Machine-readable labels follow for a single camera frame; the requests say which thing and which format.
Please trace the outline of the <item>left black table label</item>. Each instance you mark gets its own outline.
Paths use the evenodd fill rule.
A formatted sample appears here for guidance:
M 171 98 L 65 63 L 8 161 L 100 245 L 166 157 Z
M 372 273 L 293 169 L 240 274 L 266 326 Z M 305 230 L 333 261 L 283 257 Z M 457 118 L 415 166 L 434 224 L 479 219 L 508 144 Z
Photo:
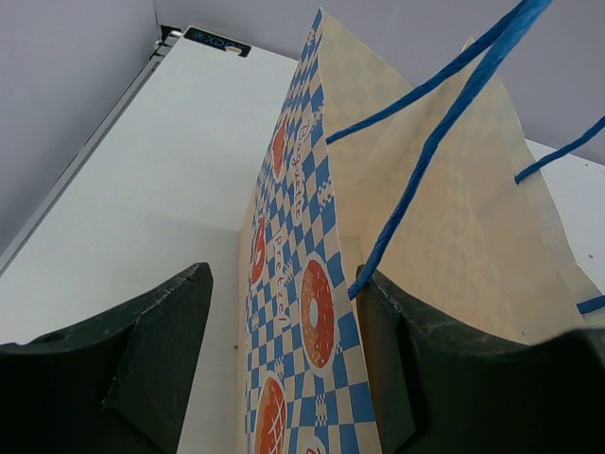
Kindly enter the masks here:
M 183 38 L 213 49 L 231 52 L 241 58 L 247 58 L 251 52 L 251 46 L 248 44 L 192 26 L 187 28 Z

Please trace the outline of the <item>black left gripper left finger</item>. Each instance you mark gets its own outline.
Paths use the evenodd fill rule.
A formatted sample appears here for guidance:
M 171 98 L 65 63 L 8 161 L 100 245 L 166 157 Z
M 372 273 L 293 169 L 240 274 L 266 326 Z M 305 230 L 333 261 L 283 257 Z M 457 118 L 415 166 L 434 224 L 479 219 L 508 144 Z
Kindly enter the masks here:
M 2 451 L 176 452 L 212 290 L 197 263 L 80 323 L 4 344 Z

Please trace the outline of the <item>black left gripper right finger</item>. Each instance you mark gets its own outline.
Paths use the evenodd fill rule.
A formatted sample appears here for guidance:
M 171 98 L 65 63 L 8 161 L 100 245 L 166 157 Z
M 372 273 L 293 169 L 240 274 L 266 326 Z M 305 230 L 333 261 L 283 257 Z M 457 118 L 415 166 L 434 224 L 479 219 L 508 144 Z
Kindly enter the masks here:
M 463 323 L 376 273 L 357 295 L 385 453 L 600 453 L 604 332 L 535 345 Z

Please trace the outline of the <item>aluminium frame rail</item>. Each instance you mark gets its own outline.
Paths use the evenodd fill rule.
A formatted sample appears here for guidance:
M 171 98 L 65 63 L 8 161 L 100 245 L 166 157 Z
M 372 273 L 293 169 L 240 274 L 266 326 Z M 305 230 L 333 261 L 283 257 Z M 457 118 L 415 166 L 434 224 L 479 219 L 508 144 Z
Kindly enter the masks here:
M 43 221 L 44 217 L 64 192 L 65 188 L 75 178 L 80 169 L 86 164 L 91 154 L 97 149 L 113 125 L 128 108 L 135 96 L 150 79 L 153 72 L 169 53 L 175 42 L 182 36 L 180 28 L 171 26 L 160 26 L 160 38 L 154 44 L 154 52 L 149 57 L 148 63 L 139 71 L 136 78 L 130 83 L 126 91 L 113 104 L 112 108 L 103 118 L 99 126 L 91 133 L 84 145 L 68 161 L 60 176 L 51 186 L 49 192 L 42 202 L 32 213 L 23 228 L 9 243 L 1 254 L 1 273 L 4 273 L 14 260 L 16 255 L 23 249 L 29 238 Z

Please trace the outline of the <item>blue checkered paper bag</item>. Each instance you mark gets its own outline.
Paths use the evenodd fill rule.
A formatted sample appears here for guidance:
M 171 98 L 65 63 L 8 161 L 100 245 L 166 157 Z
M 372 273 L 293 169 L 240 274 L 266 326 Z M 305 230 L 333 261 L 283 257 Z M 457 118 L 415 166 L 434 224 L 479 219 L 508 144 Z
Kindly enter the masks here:
M 385 453 L 356 306 L 376 273 L 508 341 L 604 332 L 545 178 L 570 148 L 536 158 L 496 76 L 546 8 L 418 86 L 316 14 L 240 229 L 241 450 Z

